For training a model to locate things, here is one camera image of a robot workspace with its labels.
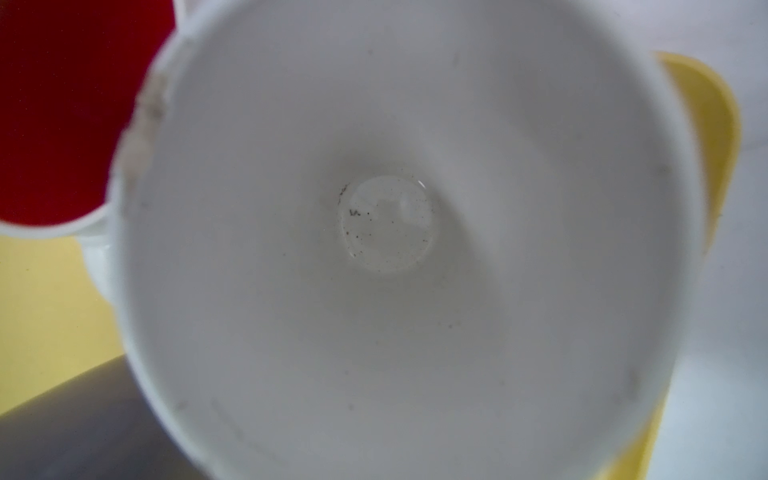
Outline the red interior white mug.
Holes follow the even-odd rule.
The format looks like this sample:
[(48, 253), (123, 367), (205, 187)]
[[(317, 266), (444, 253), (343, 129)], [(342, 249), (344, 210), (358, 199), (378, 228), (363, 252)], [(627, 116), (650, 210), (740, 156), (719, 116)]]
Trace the red interior white mug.
[(170, 1), (1, 4), (1, 231), (67, 236), (101, 220), (113, 152)]

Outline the white mug blue handle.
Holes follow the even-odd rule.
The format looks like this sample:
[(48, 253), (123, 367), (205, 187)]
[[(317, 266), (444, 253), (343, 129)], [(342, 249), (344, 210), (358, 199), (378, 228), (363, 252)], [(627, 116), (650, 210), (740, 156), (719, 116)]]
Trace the white mug blue handle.
[(108, 185), (127, 360), (212, 479), (589, 479), (706, 243), (683, 105), (595, 1), (205, 1)]

